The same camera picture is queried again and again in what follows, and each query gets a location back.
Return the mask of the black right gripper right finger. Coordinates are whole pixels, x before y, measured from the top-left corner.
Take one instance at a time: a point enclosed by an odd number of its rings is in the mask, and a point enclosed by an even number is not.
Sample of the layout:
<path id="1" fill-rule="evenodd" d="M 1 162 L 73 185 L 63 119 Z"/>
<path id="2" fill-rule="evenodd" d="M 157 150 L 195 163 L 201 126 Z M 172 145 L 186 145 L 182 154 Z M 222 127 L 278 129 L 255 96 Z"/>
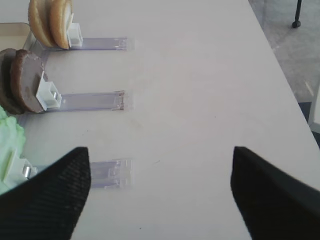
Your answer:
<path id="1" fill-rule="evenodd" d="M 233 151 L 230 187 L 253 240 L 318 240 L 320 192 L 250 149 Z"/>

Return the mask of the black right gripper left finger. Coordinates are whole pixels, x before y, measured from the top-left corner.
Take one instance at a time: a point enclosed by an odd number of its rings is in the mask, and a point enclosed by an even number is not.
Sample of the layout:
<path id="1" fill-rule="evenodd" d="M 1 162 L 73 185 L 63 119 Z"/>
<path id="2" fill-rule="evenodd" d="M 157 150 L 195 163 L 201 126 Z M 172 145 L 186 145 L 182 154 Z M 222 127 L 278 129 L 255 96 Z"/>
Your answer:
<path id="1" fill-rule="evenodd" d="M 0 196 L 2 240 L 69 240 L 91 188 L 87 147 L 76 147 Z"/>

